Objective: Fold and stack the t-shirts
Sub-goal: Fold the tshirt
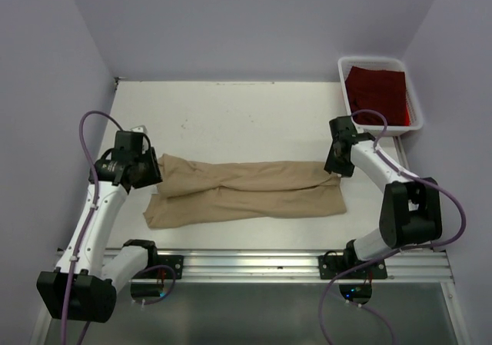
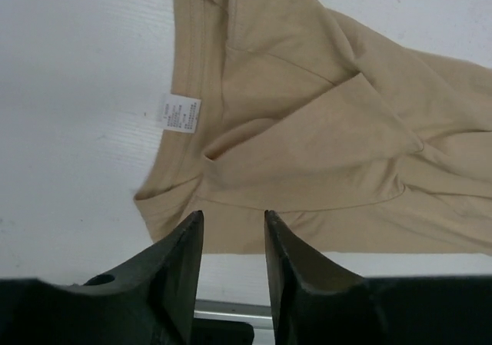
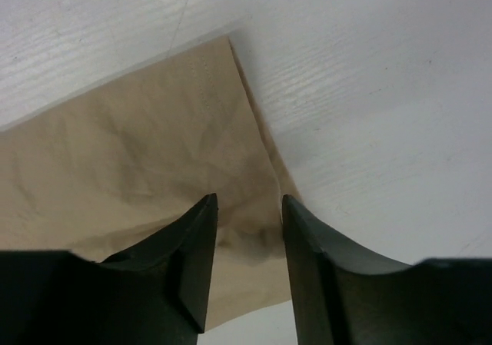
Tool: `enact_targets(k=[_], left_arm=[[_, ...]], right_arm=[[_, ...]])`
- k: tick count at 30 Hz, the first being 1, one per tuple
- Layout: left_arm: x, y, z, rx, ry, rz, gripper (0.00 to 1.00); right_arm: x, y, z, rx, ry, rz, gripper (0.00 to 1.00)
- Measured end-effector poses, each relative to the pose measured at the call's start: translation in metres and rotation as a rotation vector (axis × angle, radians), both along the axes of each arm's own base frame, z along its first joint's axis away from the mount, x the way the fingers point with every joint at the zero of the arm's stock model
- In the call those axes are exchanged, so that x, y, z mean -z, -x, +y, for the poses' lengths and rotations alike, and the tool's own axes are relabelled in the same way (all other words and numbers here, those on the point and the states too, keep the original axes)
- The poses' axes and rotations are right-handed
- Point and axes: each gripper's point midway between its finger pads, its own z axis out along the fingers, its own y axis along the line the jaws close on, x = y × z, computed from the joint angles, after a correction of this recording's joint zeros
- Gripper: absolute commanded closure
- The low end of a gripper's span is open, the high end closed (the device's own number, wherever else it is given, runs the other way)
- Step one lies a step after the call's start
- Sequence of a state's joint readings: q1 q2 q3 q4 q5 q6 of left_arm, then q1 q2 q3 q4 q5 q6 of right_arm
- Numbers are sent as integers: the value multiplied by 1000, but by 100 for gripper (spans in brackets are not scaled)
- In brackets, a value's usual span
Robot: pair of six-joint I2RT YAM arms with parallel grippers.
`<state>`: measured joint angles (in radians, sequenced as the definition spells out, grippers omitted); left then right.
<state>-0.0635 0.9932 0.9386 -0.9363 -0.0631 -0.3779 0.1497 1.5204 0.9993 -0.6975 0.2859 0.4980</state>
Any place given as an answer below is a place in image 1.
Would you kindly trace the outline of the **beige t shirt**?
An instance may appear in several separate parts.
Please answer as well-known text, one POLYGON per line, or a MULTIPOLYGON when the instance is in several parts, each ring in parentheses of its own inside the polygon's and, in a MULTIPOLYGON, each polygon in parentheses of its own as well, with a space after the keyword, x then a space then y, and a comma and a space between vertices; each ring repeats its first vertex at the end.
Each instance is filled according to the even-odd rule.
POLYGON ((143 213, 151 229, 347 210, 340 177, 319 161, 209 164, 163 154, 158 165, 163 181, 143 213))

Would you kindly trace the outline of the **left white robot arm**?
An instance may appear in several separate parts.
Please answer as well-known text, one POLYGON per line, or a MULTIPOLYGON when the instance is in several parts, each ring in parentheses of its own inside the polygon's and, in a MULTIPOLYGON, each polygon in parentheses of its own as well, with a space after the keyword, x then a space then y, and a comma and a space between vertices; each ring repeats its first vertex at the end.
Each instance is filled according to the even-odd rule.
POLYGON ((52 318, 105 323, 133 276, 156 275, 160 260, 153 241, 131 239, 108 263, 104 256, 131 190, 161 181, 147 128, 117 131, 113 147, 91 167, 85 206, 68 247, 54 270, 38 276, 36 287, 52 318))

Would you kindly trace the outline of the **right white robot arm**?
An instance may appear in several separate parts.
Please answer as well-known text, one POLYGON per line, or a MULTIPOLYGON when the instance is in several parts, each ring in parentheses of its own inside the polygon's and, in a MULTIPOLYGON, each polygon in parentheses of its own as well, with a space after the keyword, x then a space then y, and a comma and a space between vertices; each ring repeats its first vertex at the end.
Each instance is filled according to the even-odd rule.
POLYGON ((421 180, 400 166, 370 133, 359 132, 349 116, 329 122, 331 147, 324 170, 351 177, 361 169, 383 193, 376 230, 349 241, 342 267, 349 277, 361 277, 370 260, 407 245, 434 241, 442 235, 440 196, 432 178, 421 180))

